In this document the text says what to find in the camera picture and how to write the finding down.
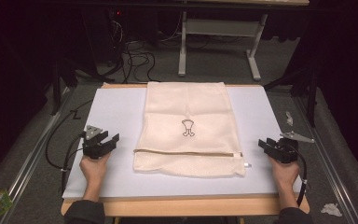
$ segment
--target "white table surface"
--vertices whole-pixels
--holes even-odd
[[[246,162],[246,176],[194,178],[162,174],[138,174],[132,169],[133,150],[143,125],[146,88],[98,89],[86,125],[109,132],[105,139],[120,134],[117,148],[108,162],[108,171],[101,190],[102,198],[140,198],[167,196],[228,196],[276,194],[271,166],[258,140],[280,138],[280,127],[269,99],[261,86],[227,87],[236,117],[240,145]],[[78,151],[69,175],[64,199],[83,196],[86,179],[78,166],[82,157]],[[294,185],[299,192],[301,180]]]

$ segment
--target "printed logo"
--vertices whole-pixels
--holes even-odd
[[[191,119],[184,119],[182,120],[183,125],[185,125],[186,128],[186,132],[183,133],[183,136],[189,136],[192,137],[194,136],[195,133],[191,132],[191,127],[193,127],[194,121]]]

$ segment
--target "zipper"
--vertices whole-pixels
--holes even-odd
[[[169,156],[207,156],[207,157],[243,157],[242,153],[229,153],[229,152],[162,152],[162,151],[154,151],[149,149],[135,149],[134,153],[137,152],[146,152],[146,153],[154,153],[160,155],[169,155]]]

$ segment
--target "person's hand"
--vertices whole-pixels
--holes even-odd
[[[298,207],[296,197],[293,192],[293,184],[295,183],[298,174],[299,166],[297,162],[283,164],[268,157],[272,164],[272,175],[277,186],[281,209],[285,207]]]
[[[83,156],[80,162],[80,169],[87,180],[86,191],[83,200],[98,202],[103,179],[106,174],[106,163],[110,153],[104,155],[98,160]]]

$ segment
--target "white laundry bag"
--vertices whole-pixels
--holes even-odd
[[[193,177],[244,176],[225,84],[149,82],[133,169]]]

